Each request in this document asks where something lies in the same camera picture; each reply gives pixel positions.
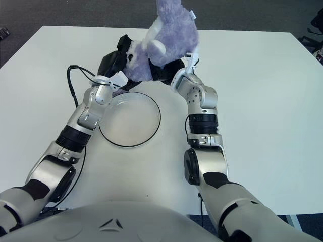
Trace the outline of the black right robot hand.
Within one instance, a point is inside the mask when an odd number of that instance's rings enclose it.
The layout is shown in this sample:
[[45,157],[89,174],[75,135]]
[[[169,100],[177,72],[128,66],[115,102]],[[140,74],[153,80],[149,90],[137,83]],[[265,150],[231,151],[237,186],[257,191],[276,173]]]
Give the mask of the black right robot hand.
[[185,64],[181,59],[174,60],[166,64],[163,68],[154,65],[150,59],[148,60],[148,62],[152,80],[162,82],[168,86],[171,84],[177,71],[185,67]]

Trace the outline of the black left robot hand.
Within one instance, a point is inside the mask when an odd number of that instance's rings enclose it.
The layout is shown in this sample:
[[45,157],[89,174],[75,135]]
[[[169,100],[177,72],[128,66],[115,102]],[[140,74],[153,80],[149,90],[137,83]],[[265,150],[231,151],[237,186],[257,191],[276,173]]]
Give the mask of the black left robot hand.
[[131,45],[132,40],[128,35],[124,35],[119,39],[117,50],[104,56],[98,68],[98,75],[112,77],[118,71],[122,71],[127,63],[127,51]]

